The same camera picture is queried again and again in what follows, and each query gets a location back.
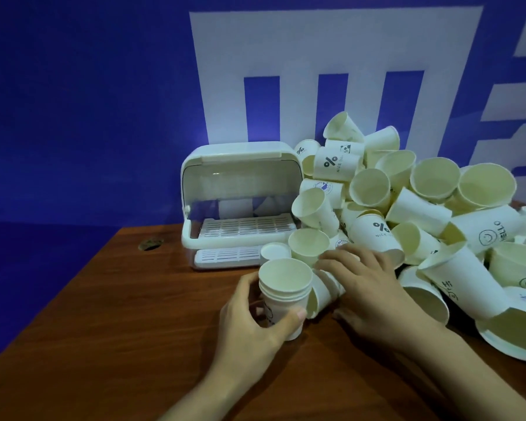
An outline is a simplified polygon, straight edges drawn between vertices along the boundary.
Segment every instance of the person's left hand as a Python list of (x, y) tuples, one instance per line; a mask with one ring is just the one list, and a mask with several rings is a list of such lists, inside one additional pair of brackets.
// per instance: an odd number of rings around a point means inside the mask
[(211, 372), (245, 393), (258, 382), (287, 337), (306, 318), (306, 311), (292, 310), (276, 325), (260, 327), (250, 313), (250, 287), (258, 273), (244, 275), (234, 295), (220, 311), (217, 351)]

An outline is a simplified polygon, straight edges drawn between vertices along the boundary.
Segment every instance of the forearm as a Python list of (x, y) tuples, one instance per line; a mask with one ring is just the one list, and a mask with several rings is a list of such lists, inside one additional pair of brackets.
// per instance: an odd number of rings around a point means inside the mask
[(242, 395), (238, 385), (211, 371), (158, 421), (220, 421)]
[(526, 421), (526, 400), (457, 334), (444, 329), (408, 355), (472, 421)]

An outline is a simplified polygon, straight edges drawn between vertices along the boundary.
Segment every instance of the wooden table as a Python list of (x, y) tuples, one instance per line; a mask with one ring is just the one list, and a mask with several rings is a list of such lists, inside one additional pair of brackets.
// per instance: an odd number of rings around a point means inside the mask
[[(155, 420), (193, 387), (219, 309), (249, 270), (192, 271), (180, 232), (121, 230), (35, 318), (0, 355), (0, 420)], [(139, 251), (151, 236), (165, 244)], [(526, 363), (466, 339), (526, 396)], [(307, 322), (229, 418), (452, 419), (413, 366), (356, 344), (330, 313)]]

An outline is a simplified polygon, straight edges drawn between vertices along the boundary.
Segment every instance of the blue backdrop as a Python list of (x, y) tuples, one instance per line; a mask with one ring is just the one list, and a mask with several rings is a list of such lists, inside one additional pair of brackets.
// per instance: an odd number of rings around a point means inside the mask
[[(467, 165), (526, 123), (482, 120), (496, 84), (526, 83), (526, 0), (0, 0), (0, 351), (120, 227), (182, 221), (182, 160), (209, 143), (190, 12), (429, 6), (482, 6), (439, 148)], [(386, 71), (376, 126), (402, 145), (424, 74)], [(279, 76), (245, 75), (248, 140), (281, 138)], [(316, 138), (347, 86), (319, 74)]]

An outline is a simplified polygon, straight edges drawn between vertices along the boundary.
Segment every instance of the white storage box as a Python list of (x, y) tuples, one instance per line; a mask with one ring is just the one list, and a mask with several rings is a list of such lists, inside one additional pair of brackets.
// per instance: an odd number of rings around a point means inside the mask
[(286, 143), (246, 142), (195, 149), (181, 166), (181, 242), (196, 269), (259, 265), (259, 250), (287, 242), (303, 174)]

